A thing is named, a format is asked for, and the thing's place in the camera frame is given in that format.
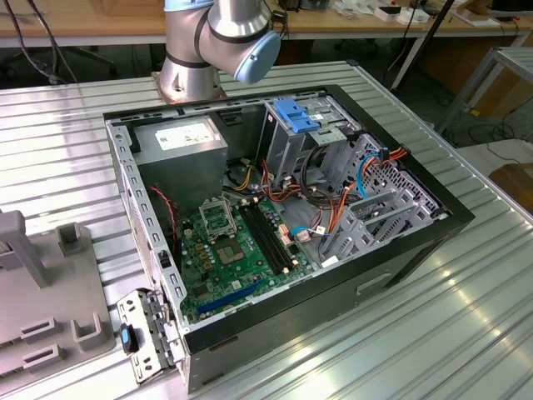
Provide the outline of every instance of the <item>desk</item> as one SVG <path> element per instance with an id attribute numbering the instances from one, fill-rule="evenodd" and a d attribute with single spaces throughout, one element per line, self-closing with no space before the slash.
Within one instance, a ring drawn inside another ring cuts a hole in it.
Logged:
<path id="1" fill-rule="evenodd" d="M 290 36 L 287 39 L 399 38 L 406 26 L 383 22 L 372 15 L 347 19 L 334 11 L 289 12 Z M 98 0 L 48 0 L 46 19 L 61 46 L 146 44 L 165 42 L 165 20 L 159 17 L 110 17 Z M 412 25 L 409 38 L 421 38 L 432 24 Z M 499 27 L 475 28 L 454 17 L 447 18 L 437 33 L 442 37 L 529 35 L 533 22 L 522 18 L 518 32 L 512 22 Z M 28 46 L 49 45 L 46 33 L 36 21 L 21 25 Z M 18 41 L 8 17 L 0 17 L 0 48 L 17 48 Z"/>
<path id="2" fill-rule="evenodd" d="M 476 219 L 409 279 L 195 398 L 531 398 L 533 218 L 359 67 L 275 67 L 254 86 L 225 74 L 221 82 L 229 96 L 341 85 Z M 150 78 L 0 92 L 0 208 L 8 193 L 8 206 L 27 216 L 28 235 L 71 221 L 89 227 L 116 334 L 115 302 L 148 282 L 118 196 L 102 113 L 161 104 Z M 137 388 L 117 340 L 114 351 L 11 399 L 80 393 L 187 398 L 177 373 Z"/>

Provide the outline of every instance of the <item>metal bracket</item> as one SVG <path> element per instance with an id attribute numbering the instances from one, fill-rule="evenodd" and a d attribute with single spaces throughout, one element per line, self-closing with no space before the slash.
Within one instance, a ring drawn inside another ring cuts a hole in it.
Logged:
<path id="1" fill-rule="evenodd" d="M 176 323 L 168 321 L 165 306 L 158 293 L 135 290 L 117 303 L 121 323 L 128 334 L 135 335 L 138 349 L 132 352 L 131 363 L 138 384 L 174 368 L 186 357 Z M 122 344 L 132 339 L 121 332 Z"/>

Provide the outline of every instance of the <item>wooden desk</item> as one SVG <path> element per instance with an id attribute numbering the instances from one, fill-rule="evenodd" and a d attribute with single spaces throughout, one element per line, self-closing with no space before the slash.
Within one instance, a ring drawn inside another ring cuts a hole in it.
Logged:
<path id="1" fill-rule="evenodd" d="M 372 15 L 347 19 L 334 11 L 289 12 L 288 39 L 398 38 L 406 26 L 398 22 L 383 22 Z M 110 17 L 103 13 L 99 0 L 47 0 L 46 19 L 57 42 L 62 46 L 106 44 L 143 44 L 165 42 L 163 12 L 158 17 Z M 408 37 L 421 38 L 432 24 L 412 25 Z M 508 36 L 526 35 L 533 22 L 522 18 L 518 32 L 512 22 L 499 27 L 475 28 L 458 18 L 447 18 L 437 36 Z M 48 46 L 40 24 L 21 24 L 28 46 Z M 0 16 L 0 48 L 18 47 L 11 20 Z"/>

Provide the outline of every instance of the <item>computer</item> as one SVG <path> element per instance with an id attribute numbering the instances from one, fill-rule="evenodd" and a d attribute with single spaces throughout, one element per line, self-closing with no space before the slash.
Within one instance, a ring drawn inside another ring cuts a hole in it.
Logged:
<path id="1" fill-rule="evenodd" d="M 533 15 L 533 2 L 531 0 L 493 0 L 491 15 L 496 18 Z"/>

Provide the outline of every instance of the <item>green motherboard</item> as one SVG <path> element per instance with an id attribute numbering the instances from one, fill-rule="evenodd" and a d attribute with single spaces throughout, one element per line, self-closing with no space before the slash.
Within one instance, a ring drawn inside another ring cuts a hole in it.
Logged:
<path id="1" fill-rule="evenodd" d="M 265 221 L 270 222 L 269 228 L 276 235 L 282 251 L 291 260 L 290 270 L 283 273 L 275 273 L 275 268 L 272 270 L 267 261 L 269 257 L 265 257 L 257 243 L 257 228 L 253 231 L 248 227 L 239 206 L 230 208 L 237 231 L 229 236 L 222 235 L 216 239 L 211 237 L 210 240 L 199 212 L 181 220 L 181 275 L 187 288 L 187 297 L 182 302 L 181 309 L 189 323 L 197 323 L 213 314 L 232 309 L 251 297 L 262 295 L 313 272 L 299 244 L 293 243 L 285 247 L 281 243 L 278 226 L 284 222 L 270 200 L 261 201 L 257 207 Z M 209 218 L 211 226 L 219 228 L 227 225 L 224 213 L 213 213 Z M 215 307 L 221 299 L 223 305 Z"/>

